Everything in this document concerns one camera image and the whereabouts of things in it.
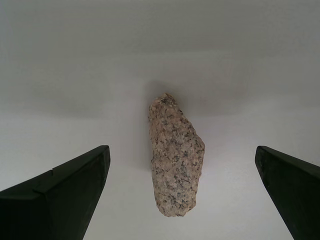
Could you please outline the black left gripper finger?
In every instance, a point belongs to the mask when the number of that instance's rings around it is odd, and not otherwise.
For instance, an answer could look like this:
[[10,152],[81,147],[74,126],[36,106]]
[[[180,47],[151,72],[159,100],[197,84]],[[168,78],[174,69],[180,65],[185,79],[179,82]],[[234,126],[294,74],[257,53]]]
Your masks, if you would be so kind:
[[96,147],[0,192],[2,240],[82,240],[104,190],[110,148]]
[[295,240],[320,238],[320,168],[267,146],[255,165],[263,185]]

